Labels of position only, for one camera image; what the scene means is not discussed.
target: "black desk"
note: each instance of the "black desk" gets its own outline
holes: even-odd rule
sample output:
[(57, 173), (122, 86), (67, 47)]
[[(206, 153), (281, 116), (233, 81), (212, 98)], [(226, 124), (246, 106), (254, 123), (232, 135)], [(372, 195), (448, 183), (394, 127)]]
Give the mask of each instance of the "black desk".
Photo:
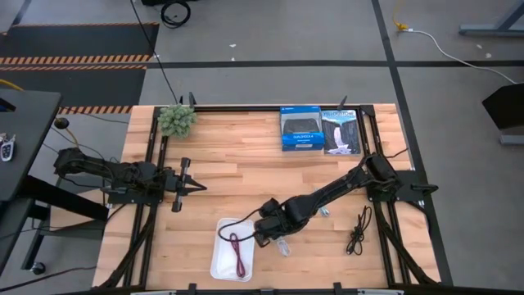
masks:
[(24, 226), (25, 219), (27, 217), (40, 220), (47, 218), (49, 209), (36, 205), (35, 200), (95, 220), (105, 221), (108, 210), (100, 204), (27, 175), (56, 116), (61, 95), (59, 93), (0, 89), (0, 98), (16, 107), (13, 112), (0, 112), (0, 133), (7, 133), (9, 137), (16, 135), (14, 157), (9, 162), (0, 161), (1, 275)]

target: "red cable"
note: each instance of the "red cable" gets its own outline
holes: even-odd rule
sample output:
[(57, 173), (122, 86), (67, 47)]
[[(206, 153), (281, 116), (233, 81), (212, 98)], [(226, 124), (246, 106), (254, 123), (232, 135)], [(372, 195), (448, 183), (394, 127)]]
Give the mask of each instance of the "red cable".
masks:
[(233, 250), (237, 254), (237, 275), (239, 278), (243, 278), (246, 276), (246, 269), (244, 268), (244, 264), (240, 258), (240, 244), (238, 242), (238, 236), (235, 233), (231, 233), (229, 235), (229, 239), (232, 240), (231, 246), (233, 246)]

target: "caster wheel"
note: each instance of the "caster wheel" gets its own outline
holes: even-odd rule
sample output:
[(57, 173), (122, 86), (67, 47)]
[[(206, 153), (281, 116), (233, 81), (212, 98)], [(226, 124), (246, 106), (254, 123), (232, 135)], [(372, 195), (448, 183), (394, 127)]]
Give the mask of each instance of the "caster wheel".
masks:
[(42, 262), (35, 262), (29, 271), (35, 275), (41, 275), (46, 272), (46, 266)]

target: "blue box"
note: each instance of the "blue box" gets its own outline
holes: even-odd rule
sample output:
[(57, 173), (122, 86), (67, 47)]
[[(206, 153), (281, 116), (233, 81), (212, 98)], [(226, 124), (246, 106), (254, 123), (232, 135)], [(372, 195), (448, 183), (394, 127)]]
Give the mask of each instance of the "blue box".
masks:
[(282, 150), (319, 151), (324, 146), (324, 133), (319, 106), (280, 107)]

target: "white cable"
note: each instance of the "white cable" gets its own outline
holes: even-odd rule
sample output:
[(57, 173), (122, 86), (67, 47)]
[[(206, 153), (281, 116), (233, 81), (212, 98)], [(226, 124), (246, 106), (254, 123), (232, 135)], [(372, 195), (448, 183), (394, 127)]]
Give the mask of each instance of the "white cable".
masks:
[(419, 33), (419, 34), (424, 34), (426, 35), (427, 37), (431, 38), (431, 40), (433, 40), (433, 42), (435, 43), (436, 47), (439, 49), (440, 53), (444, 54), (445, 56), (451, 58), (452, 60), (454, 61), (458, 61), (466, 66), (470, 66), (474, 69), (478, 69), (478, 70), (488, 70), (488, 71), (491, 71), (491, 72), (494, 72), (498, 75), (501, 75), (502, 77), (504, 77), (507, 81), (511, 82), (512, 84), (518, 84), (517, 82), (513, 81), (512, 79), (510, 79), (509, 77), (507, 77), (506, 75), (502, 74), (501, 72), (497, 71), (497, 70), (493, 70), (489, 67), (484, 67), (484, 66), (474, 66), (470, 63), (467, 63), (465, 61), (461, 61), (459, 60), (457, 57), (452, 57), (451, 55), (449, 55), (448, 53), (444, 52), (444, 50), (442, 50), (442, 48), (440, 48), (439, 44), (436, 42), (435, 38), (433, 36), (431, 36), (429, 33), (426, 33), (426, 32), (423, 32), (423, 31), (419, 31), (419, 30), (414, 30), (414, 29), (405, 29), (403, 30), (402, 32), (407, 32), (407, 33)]

